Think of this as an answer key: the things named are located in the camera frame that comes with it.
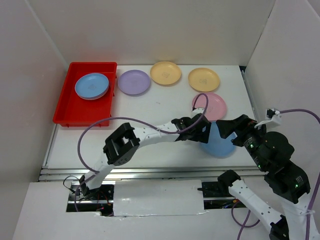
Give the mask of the blue plate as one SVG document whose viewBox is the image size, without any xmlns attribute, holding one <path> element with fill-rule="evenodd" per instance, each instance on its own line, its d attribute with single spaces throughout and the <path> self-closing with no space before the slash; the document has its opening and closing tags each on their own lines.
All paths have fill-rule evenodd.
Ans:
<svg viewBox="0 0 320 240">
<path fill-rule="evenodd" d="M 101 73 L 89 73 L 75 83 L 76 94 L 83 99 L 94 99 L 103 96 L 109 89 L 109 79 Z"/>
<path fill-rule="evenodd" d="M 200 148 L 215 158 L 227 158 L 234 153 L 236 146 L 232 140 L 237 135 L 233 132 L 226 139 L 221 138 L 218 126 L 215 121 L 211 123 L 208 143 L 200 143 Z"/>
</svg>

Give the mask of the pink plate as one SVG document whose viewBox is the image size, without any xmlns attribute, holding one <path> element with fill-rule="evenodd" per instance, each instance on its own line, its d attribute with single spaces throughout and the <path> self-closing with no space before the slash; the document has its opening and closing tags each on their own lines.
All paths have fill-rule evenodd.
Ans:
<svg viewBox="0 0 320 240">
<path fill-rule="evenodd" d="M 227 113 L 227 105 L 225 101 L 213 92 L 206 92 L 205 95 L 208 98 L 208 106 L 204 116 L 210 122 L 221 120 Z M 200 95 L 199 98 L 197 98 L 197 96 L 193 98 L 191 105 L 195 108 L 205 108 L 206 103 L 206 97 L 204 95 Z"/>
</svg>

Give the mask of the purple plate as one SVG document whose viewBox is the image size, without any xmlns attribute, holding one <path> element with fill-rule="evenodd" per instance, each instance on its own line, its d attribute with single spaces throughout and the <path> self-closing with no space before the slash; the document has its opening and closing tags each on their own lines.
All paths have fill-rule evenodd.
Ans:
<svg viewBox="0 0 320 240">
<path fill-rule="evenodd" d="M 83 100 L 93 101 L 97 100 L 101 97 L 103 97 L 107 92 L 108 88 L 106 88 L 104 91 L 101 91 L 99 89 L 81 89 L 80 91 L 76 91 L 76 94 L 78 97 L 80 97 Z"/>
<path fill-rule="evenodd" d="M 137 96 L 149 89 L 151 79 L 144 71 L 128 70 L 118 78 L 117 85 L 124 94 Z"/>
</svg>

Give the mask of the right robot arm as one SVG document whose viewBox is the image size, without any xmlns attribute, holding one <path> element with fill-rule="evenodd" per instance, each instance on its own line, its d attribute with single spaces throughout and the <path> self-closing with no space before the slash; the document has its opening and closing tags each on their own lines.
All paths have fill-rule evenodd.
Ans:
<svg viewBox="0 0 320 240">
<path fill-rule="evenodd" d="M 318 240 L 320 233 L 312 207 L 320 184 L 311 191 L 307 173 L 291 161 L 295 149 L 288 139 L 279 132 L 267 131 L 265 124 L 245 114 L 233 120 L 217 120 L 216 125 L 223 139 L 236 134 L 232 144 L 247 150 L 265 174 L 265 182 L 278 196 L 284 213 L 258 197 L 233 170 L 217 178 L 219 193 L 242 202 L 268 230 L 271 240 Z"/>
</svg>

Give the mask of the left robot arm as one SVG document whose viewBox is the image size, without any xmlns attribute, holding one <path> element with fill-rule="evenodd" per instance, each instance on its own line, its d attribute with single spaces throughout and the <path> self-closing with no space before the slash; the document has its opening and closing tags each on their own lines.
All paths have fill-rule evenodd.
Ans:
<svg viewBox="0 0 320 240">
<path fill-rule="evenodd" d="M 81 156 L 81 141 L 78 141 L 77 152 L 81 163 L 89 170 L 80 180 L 80 192 L 84 199 L 92 200 L 97 197 L 106 176 L 118 166 L 128 163 L 142 147 L 158 143 L 174 143 L 193 141 L 208 143 L 211 122 L 198 113 L 192 118 L 175 118 L 165 124 L 152 126 L 137 119 L 126 117 L 145 127 L 133 127 L 129 122 L 121 124 L 104 141 L 100 158 L 93 167 L 89 167 Z"/>
</svg>

